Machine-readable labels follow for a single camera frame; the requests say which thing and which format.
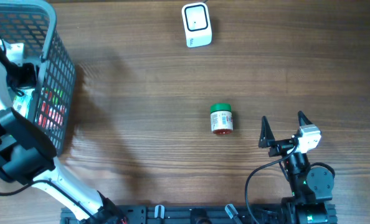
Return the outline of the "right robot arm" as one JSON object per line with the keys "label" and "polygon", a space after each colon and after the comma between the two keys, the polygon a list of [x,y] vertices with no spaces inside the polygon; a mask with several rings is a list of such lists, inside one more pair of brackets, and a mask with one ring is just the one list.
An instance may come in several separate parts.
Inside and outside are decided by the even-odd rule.
{"label": "right robot arm", "polygon": [[299,128],[291,138],[276,140],[268,119],[262,117],[260,148],[269,148],[268,156],[280,156],[291,197],[280,204],[278,218],[282,223],[337,223],[335,205],[330,204],[335,171],[329,165],[310,163],[307,152],[315,149],[321,140],[320,129],[302,111],[298,112]]}

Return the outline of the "teal white wipes packet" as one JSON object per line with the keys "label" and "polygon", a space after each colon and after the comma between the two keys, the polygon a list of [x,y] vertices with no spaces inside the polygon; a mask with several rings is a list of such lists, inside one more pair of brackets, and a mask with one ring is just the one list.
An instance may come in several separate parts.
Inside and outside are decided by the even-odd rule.
{"label": "teal white wipes packet", "polygon": [[34,89],[23,90],[24,95],[23,96],[16,95],[13,101],[13,108],[25,118],[28,117],[33,91]]}

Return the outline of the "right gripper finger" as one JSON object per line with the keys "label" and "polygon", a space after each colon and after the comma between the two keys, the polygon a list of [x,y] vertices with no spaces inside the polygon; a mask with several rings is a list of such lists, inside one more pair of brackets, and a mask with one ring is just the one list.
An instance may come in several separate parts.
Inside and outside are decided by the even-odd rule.
{"label": "right gripper finger", "polygon": [[262,116],[262,125],[259,138],[259,148],[267,148],[275,145],[275,137],[270,128],[268,119],[266,116]]}
{"label": "right gripper finger", "polygon": [[298,112],[298,122],[299,126],[306,126],[313,124],[304,114],[304,112],[299,111]]}

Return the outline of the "green lid jar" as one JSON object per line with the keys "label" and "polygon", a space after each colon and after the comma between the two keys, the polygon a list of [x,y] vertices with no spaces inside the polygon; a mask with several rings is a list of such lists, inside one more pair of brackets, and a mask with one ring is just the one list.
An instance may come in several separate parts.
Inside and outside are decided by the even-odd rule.
{"label": "green lid jar", "polygon": [[211,131],[214,134],[230,134],[234,129],[232,108],[228,103],[216,103],[210,107]]}

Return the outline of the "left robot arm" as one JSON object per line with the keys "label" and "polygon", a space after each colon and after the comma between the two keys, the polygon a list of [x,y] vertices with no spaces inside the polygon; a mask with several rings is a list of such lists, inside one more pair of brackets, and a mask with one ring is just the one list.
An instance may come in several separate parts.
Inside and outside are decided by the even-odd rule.
{"label": "left robot arm", "polygon": [[52,141],[12,107],[6,78],[0,62],[0,178],[44,191],[83,223],[120,223],[125,214],[70,173]]}

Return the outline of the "small red orange box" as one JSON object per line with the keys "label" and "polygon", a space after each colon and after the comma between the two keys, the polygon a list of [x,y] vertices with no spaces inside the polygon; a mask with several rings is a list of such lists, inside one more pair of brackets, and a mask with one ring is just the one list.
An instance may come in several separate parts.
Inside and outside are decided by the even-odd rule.
{"label": "small red orange box", "polygon": [[42,89],[42,98],[39,106],[40,113],[36,115],[36,121],[39,126],[48,130],[60,129],[64,123],[66,107],[63,103],[64,93],[62,90],[54,88],[52,91],[48,88]]}

